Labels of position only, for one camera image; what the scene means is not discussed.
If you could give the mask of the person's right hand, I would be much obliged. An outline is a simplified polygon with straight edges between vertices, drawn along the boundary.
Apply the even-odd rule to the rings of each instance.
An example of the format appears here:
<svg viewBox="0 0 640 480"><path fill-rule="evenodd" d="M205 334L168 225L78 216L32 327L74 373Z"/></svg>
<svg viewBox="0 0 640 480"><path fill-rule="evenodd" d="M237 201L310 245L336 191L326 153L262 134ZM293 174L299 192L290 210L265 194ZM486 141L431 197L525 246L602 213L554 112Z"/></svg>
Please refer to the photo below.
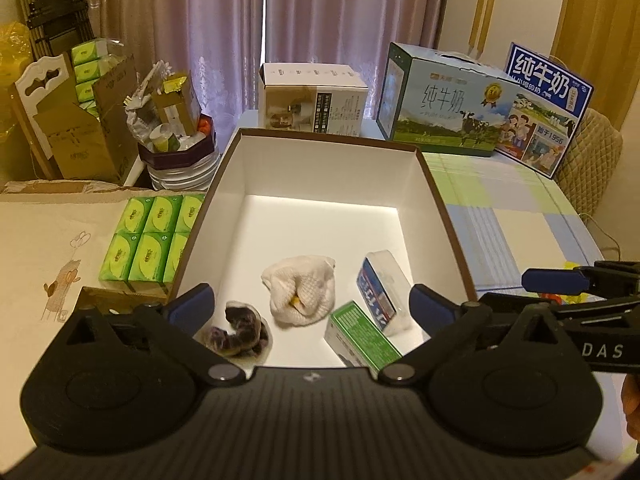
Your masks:
<svg viewBox="0 0 640 480"><path fill-rule="evenodd" d="M623 411L626 417L627 432L637 442L640 441L640 387L638 375L625 377L622 393Z"/></svg>

